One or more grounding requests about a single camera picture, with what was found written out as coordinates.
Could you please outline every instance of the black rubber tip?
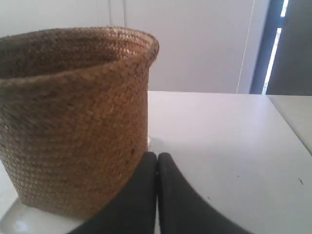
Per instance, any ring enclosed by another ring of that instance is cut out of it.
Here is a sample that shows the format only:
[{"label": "black rubber tip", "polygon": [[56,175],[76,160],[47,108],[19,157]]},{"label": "black rubber tip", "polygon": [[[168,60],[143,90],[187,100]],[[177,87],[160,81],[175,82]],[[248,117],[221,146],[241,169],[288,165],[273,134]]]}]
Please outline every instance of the black rubber tip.
[{"label": "black rubber tip", "polygon": [[102,211],[69,234],[153,234],[157,157],[144,153],[134,174]]},{"label": "black rubber tip", "polygon": [[158,210],[162,234],[251,234],[205,202],[170,154],[158,157]]}]

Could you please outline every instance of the woven basket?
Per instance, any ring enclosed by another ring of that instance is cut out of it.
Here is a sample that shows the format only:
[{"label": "woven basket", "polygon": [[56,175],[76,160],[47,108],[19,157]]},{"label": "woven basket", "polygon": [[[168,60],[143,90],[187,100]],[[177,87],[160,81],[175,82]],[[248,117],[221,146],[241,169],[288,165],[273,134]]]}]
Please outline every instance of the woven basket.
[{"label": "woven basket", "polygon": [[120,191],[147,148],[157,53],[114,27],[0,39],[0,158],[24,204],[88,218]]}]

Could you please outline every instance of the basket rim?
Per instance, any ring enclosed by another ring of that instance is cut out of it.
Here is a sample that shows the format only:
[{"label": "basket rim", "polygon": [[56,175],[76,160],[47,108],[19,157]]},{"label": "basket rim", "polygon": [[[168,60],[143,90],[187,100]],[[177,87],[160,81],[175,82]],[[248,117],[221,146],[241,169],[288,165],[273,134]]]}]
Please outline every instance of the basket rim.
[{"label": "basket rim", "polygon": [[[45,82],[51,82],[51,80],[55,81],[55,84],[61,83],[64,85],[66,83],[65,79],[60,79],[63,77],[68,77],[71,76],[72,74],[82,74],[82,73],[96,73],[96,72],[101,72],[103,70],[110,70],[110,71],[115,71],[121,66],[130,66],[132,64],[135,64],[136,62],[140,61],[142,57],[145,57],[148,62],[148,66],[151,66],[154,60],[157,57],[158,51],[159,51],[159,42],[158,40],[151,34],[136,30],[136,29],[130,29],[130,28],[125,28],[125,27],[86,27],[86,28],[53,28],[53,29],[45,29],[45,30],[39,30],[39,31],[34,31],[34,32],[29,32],[29,33],[23,33],[23,34],[18,34],[18,35],[12,35],[12,36],[6,36],[3,38],[0,38],[0,44],[3,41],[6,40],[11,40],[11,39],[20,39],[23,37],[28,37],[32,34],[40,34],[40,33],[51,33],[51,32],[61,32],[61,31],[83,31],[83,30],[98,30],[98,31],[110,31],[115,34],[125,34],[125,35],[136,35],[141,38],[148,38],[151,40],[151,43],[149,46],[146,46],[146,50],[144,50],[142,53],[139,53],[137,55],[130,56],[128,58],[119,58],[118,60],[110,61],[110,62],[105,62],[103,64],[97,64],[85,68],[77,68],[77,69],[71,69],[71,70],[64,70],[64,71],[59,71],[56,73],[51,73],[51,74],[45,74],[45,75],[36,75],[36,76],[25,76],[25,77],[12,77],[12,78],[1,78],[0,77],[0,96],[4,95],[4,93],[1,92],[3,88],[5,89],[10,89],[14,88],[17,89],[19,86],[23,88],[27,88],[27,86],[31,86],[32,84],[36,85],[44,85]],[[77,78],[83,78],[83,79],[88,79],[92,80],[94,77],[93,76],[77,76]]]}]

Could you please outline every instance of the woven straw texture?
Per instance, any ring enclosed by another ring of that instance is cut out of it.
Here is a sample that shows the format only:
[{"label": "woven straw texture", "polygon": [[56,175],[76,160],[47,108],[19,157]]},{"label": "woven straw texture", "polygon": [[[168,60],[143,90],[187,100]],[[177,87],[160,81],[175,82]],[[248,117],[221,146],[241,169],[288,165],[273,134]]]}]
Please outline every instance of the woven straw texture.
[{"label": "woven straw texture", "polygon": [[0,158],[24,204],[88,218],[120,191],[147,148],[158,48],[115,27],[0,39]]}]

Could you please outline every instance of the wicker basket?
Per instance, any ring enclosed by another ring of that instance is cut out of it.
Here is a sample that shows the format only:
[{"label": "wicker basket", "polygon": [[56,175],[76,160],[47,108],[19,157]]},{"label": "wicker basket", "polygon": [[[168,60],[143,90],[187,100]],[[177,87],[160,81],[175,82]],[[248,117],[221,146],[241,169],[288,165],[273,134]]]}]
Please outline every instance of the wicker basket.
[{"label": "wicker basket", "polygon": [[24,204],[87,218],[120,191],[147,147],[157,53],[114,27],[0,39],[0,158]]}]

